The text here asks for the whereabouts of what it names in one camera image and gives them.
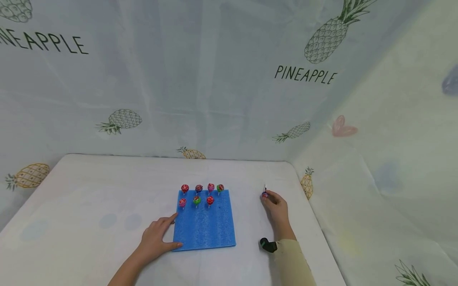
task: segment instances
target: left hand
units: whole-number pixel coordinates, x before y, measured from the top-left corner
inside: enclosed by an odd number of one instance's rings
[[[177,216],[178,213],[174,213],[171,217],[161,217],[157,221],[153,221],[143,232],[142,241],[132,254],[132,258],[143,265],[147,265],[162,254],[182,247],[183,244],[180,242],[165,243],[162,241],[165,232],[171,224],[175,223],[174,220]]]

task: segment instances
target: right hand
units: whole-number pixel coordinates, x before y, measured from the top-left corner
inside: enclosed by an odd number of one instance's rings
[[[288,204],[279,194],[270,190],[266,190],[266,193],[269,194],[269,197],[261,197],[261,201],[273,220],[273,232],[275,233],[276,239],[297,240],[289,224]]]

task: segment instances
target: wrist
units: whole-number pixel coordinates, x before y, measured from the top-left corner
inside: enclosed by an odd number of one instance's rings
[[[154,259],[148,259],[141,251],[141,249],[137,248],[134,250],[134,252],[129,256],[127,260],[130,261],[132,265],[143,268]]]
[[[293,228],[291,227],[289,222],[276,225],[275,231],[276,231],[277,240],[282,240],[282,239],[297,240],[294,234]]]

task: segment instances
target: beige sleeve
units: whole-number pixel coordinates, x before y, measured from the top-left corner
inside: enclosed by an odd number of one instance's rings
[[[277,251],[273,255],[282,286],[316,286],[299,242],[291,239],[277,241]]]

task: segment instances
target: foam block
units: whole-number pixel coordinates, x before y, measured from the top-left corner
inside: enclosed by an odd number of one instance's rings
[[[197,208],[192,202],[195,195],[195,190],[189,190],[184,195],[182,191],[178,192],[178,216],[175,219],[173,241],[182,242],[183,247],[174,252],[235,246],[229,190],[224,190],[219,195],[213,191],[212,197],[215,202],[210,208],[207,204],[207,190],[200,193],[202,201]],[[185,209],[178,203],[182,198],[187,201]]]

